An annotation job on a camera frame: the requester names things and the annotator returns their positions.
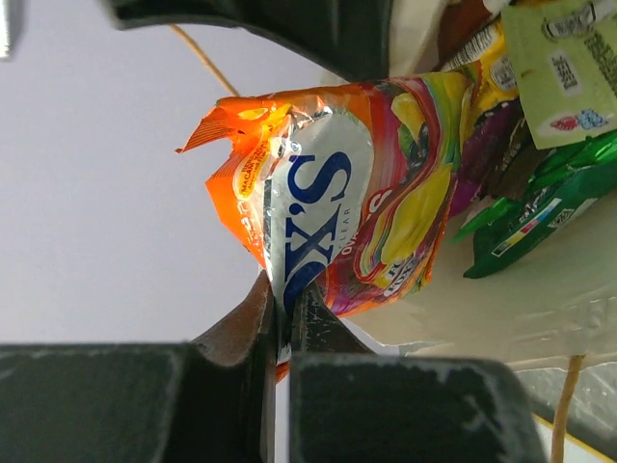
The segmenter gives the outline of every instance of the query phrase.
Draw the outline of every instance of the color registration strip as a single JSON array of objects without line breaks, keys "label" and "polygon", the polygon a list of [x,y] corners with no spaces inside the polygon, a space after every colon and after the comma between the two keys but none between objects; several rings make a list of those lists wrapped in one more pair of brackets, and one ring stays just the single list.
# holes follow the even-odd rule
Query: color registration strip
[{"label": "color registration strip", "polygon": [[553,199],[544,209],[542,209],[532,220],[523,225],[520,229],[510,235],[505,241],[501,242],[496,248],[493,249],[491,254],[500,258],[503,254],[512,246],[517,244],[523,238],[525,238],[533,229],[535,229],[540,222],[546,219],[549,214],[561,203],[559,198]]}]

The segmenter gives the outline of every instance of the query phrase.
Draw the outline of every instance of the string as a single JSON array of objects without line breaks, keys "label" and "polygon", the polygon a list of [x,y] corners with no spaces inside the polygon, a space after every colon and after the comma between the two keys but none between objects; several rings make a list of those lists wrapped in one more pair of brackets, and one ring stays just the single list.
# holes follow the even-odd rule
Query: string
[{"label": "string", "polygon": [[198,43],[188,35],[188,33],[177,24],[170,24],[172,30],[191,48],[200,58],[203,65],[216,77],[219,83],[233,96],[240,96],[237,90],[229,83],[225,75],[216,67],[216,65],[208,58],[205,52],[201,49]]},{"label": "string", "polygon": [[550,463],[563,463],[564,443],[566,440],[566,425],[568,423],[568,411],[570,402],[575,393],[578,377],[582,367],[584,355],[573,355],[568,364],[568,374],[563,383],[563,390],[559,403],[555,408],[555,416],[552,420],[552,446],[550,449]]}]

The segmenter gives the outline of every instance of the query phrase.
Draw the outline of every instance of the yellow stripe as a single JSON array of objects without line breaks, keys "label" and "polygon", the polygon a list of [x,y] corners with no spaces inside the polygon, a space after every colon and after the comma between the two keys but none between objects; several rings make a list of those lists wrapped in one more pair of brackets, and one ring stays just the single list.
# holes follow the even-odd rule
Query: yellow stripe
[{"label": "yellow stripe", "polygon": [[[544,426],[546,426],[548,429],[552,430],[552,422],[547,422],[545,419],[534,415],[533,418],[536,419],[537,422],[539,422],[540,424],[543,424]],[[566,439],[568,439],[570,442],[572,442],[575,446],[587,451],[588,453],[591,453],[592,455],[594,455],[596,458],[602,460],[605,463],[615,463],[615,460],[611,460],[610,458],[608,458],[606,455],[601,454],[599,451],[597,451],[596,449],[593,449],[591,447],[589,447],[587,444],[585,444],[584,442],[580,441],[579,439],[577,439],[576,437],[566,433]]]}]

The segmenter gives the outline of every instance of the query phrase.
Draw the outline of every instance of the gray background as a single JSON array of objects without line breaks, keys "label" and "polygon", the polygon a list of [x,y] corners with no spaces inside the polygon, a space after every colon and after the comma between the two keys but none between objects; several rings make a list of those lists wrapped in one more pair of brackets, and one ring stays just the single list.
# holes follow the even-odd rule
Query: gray background
[{"label": "gray background", "polygon": [[[203,187],[228,142],[174,153],[225,90],[166,27],[119,32],[95,0],[26,13],[0,64],[0,342],[191,339],[257,273]],[[269,41],[187,30],[243,95],[318,83]]]}]

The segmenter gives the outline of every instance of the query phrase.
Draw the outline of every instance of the orange candy bag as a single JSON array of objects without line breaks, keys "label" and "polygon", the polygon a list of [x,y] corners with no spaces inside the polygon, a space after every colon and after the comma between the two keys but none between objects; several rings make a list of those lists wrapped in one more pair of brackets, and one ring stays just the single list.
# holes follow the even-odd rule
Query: orange candy bag
[{"label": "orange candy bag", "polygon": [[471,90],[450,72],[224,98],[178,151],[231,140],[206,186],[289,317],[315,280],[356,313],[430,280]]}]

